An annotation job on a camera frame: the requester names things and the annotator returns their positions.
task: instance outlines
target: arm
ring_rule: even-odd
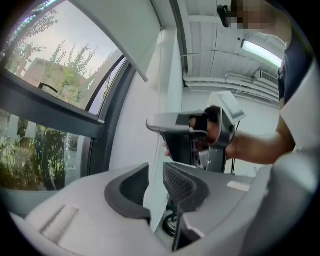
[[[280,109],[284,99],[280,100]],[[280,156],[294,150],[296,144],[285,121],[279,116],[276,131],[262,136],[237,131],[232,143],[227,147],[228,158],[269,165]]]

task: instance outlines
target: white wall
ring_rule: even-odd
[[[208,92],[191,92],[188,88],[183,90],[182,111],[204,110],[210,97]],[[254,135],[263,135],[276,130],[279,118],[279,109],[248,99],[237,97],[246,117],[241,120],[239,130]],[[232,160],[227,161],[225,171],[231,171]],[[241,160],[235,161],[234,172],[236,175],[254,177],[254,167],[259,169],[262,165]]]
[[[151,211],[151,230],[159,225],[167,205],[163,185],[163,140],[146,127],[148,117],[166,112],[181,112],[183,77],[176,28],[164,29],[158,38],[147,71],[148,82],[137,73],[125,99],[117,125],[110,169],[149,163],[150,186],[144,206]]]

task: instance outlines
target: hand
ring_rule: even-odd
[[[191,118],[190,119],[190,129],[193,129],[195,128],[196,126],[196,119],[195,118]],[[220,128],[219,128],[219,125],[214,123],[214,122],[211,122],[211,121],[208,121],[208,125],[207,125],[207,133],[208,133],[208,136],[207,138],[205,139],[206,140],[206,144],[207,146],[209,147],[210,145],[212,145],[216,140],[217,138],[219,137],[219,132],[220,132]],[[171,154],[170,154],[170,151],[168,149],[168,145],[167,143],[165,142],[163,144],[164,147],[167,148],[167,151],[164,153],[164,155],[166,157],[171,157]],[[229,160],[232,157],[232,155],[235,154],[236,152],[236,149],[235,149],[235,146],[231,143],[226,149],[225,149],[225,152],[226,152],[226,159]]]

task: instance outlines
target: handheld device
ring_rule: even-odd
[[[173,161],[223,173],[225,149],[235,135],[236,123],[246,115],[230,91],[213,92],[208,104],[204,111],[156,114],[147,119],[146,126],[163,137]],[[195,119],[194,128],[191,119]],[[215,141],[208,138],[208,121],[218,126]]]

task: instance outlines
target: air vent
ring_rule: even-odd
[[[274,84],[278,83],[278,79],[276,79],[275,77],[273,77],[265,72],[261,72],[261,78],[264,78]]]
[[[265,83],[273,88],[278,89],[278,79],[266,72],[259,70],[254,74],[254,78],[261,83]]]

